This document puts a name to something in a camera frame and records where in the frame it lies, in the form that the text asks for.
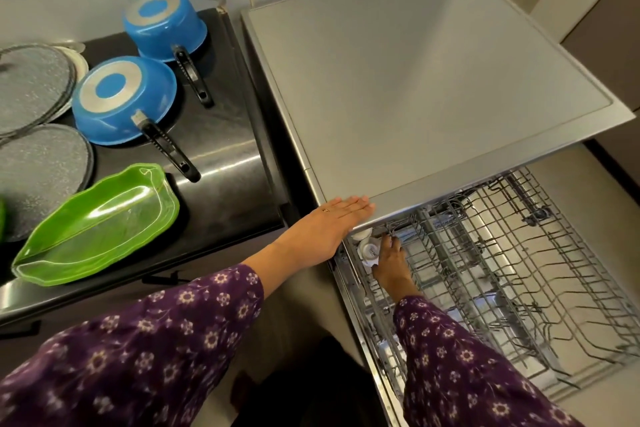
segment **blue saucepan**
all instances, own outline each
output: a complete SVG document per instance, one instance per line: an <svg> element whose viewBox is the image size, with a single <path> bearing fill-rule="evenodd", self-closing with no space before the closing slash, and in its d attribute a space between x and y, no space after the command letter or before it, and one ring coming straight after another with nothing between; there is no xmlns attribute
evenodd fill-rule
<svg viewBox="0 0 640 427"><path fill-rule="evenodd" d="M207 26L189 0L139 0L123 14L124 29L140 56L175 60L200 102L209 107L211 94L189 54L207 38Z"/></svg>
<svg viewBox="0 0 640 427"><path fill-rule="evenodd" d="M200 173L157 125L173 105L177 81L153 59L122 56L94 67L72 99L76 127L94 144L112 146L144 135L190 181Z"/></svg>

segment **hand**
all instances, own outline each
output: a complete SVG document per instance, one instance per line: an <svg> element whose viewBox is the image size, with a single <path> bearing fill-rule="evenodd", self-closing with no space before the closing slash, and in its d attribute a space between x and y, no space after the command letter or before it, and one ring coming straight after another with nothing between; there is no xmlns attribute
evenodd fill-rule
<svg viewBox="0 0 640 427"><path fill-rule="evenodd" d="M330 259L340 242L358 223L370 217L376 205L366 196L346 201L332 199L306 215L275 242L244 261L258 274L268 297L300 269Z"/></svg>
<svg viewBox="0 0 640 427"><path fill-rule="evenodd" d="M372 269L380 287L385 289L394 302L399 302L405 296L420 296L406 263L405 253L400 239L389 235L382 237L380 243L380 258L378 265Z"/></svg>
<svg viewBox="0 0 640 427"><path fill-rule="evenodd" d="M336 197L298 221L274 245L286 250L299 268L312 267L330 259L342 239L375 208L366 196L346 201Z"/></svg>

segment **green dish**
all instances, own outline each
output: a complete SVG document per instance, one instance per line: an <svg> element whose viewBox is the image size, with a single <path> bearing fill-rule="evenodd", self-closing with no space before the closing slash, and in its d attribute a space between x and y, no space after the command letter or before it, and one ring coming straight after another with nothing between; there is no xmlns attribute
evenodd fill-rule
<svg viewBox="0 0 640 427"><path fill-rule="evenodd" d="M162 167L130 165L40 223L13 260L13 274L39 286L88 277L164 232L179 209Z"/></svg>

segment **floor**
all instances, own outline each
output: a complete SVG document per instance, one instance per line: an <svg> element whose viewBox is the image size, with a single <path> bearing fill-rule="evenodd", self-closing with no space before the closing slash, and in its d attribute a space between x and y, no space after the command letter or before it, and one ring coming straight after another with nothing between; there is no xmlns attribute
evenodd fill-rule
<svg viewBox="0 0 640 427"><path fill-rule="evenodd" d="M538 0L514 0L531 11ZM582 234L612 274L640 305L640 210L600 164L581 146L549 156L530 166L542 186ZM195 278L235 264L277 236L269 234L180 267ZM291 364L326 332L360 360L349 324L328 269L310 269L292 277L266 302L263 313L240 344L228 374L197 415L195 427L228 426L234 413L228 402L236 372L245 369L260 381L277 367ZM44 318L43 333L30 339L0 342L0 376L27 358L50 334L79 321L133 302L155 288L130 284L55 311ZM635 364L610 379L576 394L563 406L589 427L640 425L640 366ZM607 408L601 397L609 394Z"/></svg>

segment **dishwasher rack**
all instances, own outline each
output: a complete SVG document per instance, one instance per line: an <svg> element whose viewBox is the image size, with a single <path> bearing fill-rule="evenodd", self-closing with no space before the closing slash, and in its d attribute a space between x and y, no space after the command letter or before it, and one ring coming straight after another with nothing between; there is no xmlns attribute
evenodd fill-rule
<svg viewBox="0 0 640 427"><path fill-rule="evenodd" d="M372 236L384 233L401 239L430 301L556 401L640 356L637 310L526 167L397 216ZM407 367L394 303L356 242L343 245L337 264L362 343L378 383L401 401Z"/></svg>

